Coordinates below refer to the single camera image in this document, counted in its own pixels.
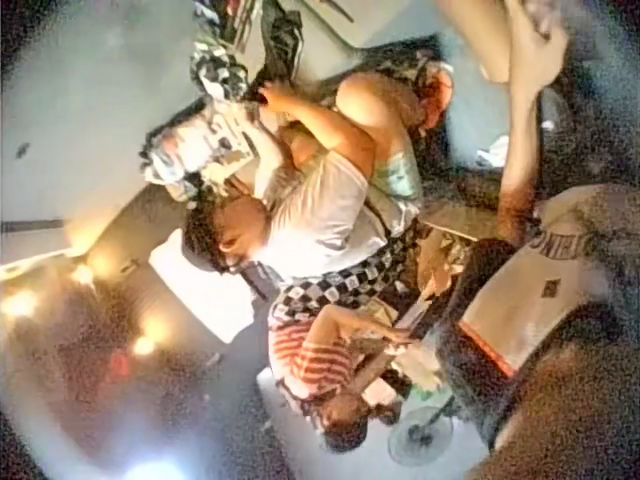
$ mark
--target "black and white checkered fabric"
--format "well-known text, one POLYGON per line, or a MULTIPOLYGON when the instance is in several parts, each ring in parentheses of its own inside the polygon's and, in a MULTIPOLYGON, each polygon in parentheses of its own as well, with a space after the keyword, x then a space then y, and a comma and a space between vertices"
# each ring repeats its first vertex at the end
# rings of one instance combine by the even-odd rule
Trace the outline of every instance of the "black and white checkered fabric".
POLYGON ((387 245, 353 267, 286 286, 271 306, 270 327, 311 321, 329 304, 351 309, 366 305, 404 270, 407 253, 416 242, 416 227, 413 222, 402 235, 391 237, 387 245))

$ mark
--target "checkered shorts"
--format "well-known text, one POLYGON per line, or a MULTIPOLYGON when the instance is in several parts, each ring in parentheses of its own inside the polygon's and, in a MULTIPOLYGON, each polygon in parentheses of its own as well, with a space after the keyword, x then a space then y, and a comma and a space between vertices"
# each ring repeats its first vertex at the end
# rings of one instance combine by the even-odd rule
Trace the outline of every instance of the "checkered shorts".
POLYGON ((402 235, 390 238, 387 245, 353 267, 286 286, 271 306, 270 328, 313 320, 329 304, 357 309, 369 303, 404 270, 416 242, 416 227, 414 221, 402 235))

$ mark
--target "bright light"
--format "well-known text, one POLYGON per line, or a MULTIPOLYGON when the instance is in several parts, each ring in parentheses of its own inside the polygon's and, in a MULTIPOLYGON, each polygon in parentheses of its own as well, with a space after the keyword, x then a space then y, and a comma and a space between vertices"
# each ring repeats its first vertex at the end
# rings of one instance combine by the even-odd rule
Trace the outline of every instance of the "bright light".
POLYGON ((37 304, 35 294, 29 290, 23 290, 2 303, 2 313, 12 317, 31 317, 37 304))
POLYGON ((91 285, 93 284, 93 270, 86 265, 78 265, 78 268, 71 274, 71 278, 81 285, 91 285))
POLYGON ((186 477, 168 462, 146 463, 130 470, 124 480, 186 480, 186 477))
POLYGON ((133 345, 133 353, 139 356, 146 356, 153 353, 156 344, 149 337, 140 337, 133 345))

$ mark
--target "light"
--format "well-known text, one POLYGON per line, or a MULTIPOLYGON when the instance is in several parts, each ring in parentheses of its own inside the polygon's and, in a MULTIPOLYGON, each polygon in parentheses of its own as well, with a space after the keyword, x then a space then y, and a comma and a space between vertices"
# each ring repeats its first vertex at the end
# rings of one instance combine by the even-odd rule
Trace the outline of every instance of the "light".
POLYGON ((186 480, 174 465, 168 462, 145 463, 139 465, 124 477, 124 480, 186 480))
POLYGON ((140 337, 133 344, 133 353, 141 357, 151 355, 155 349, 156 344, 149 337, 140 337))
POLYGON ((36 310, 38 299, 29 290, 18 292, 2 303, 2 313, 12 317, 31 317, 36 310))
POLYGON ((71 278, 81 285, 92 285, 93 270, 86 265, 78 265, 78 268, 71 274, 71 278))

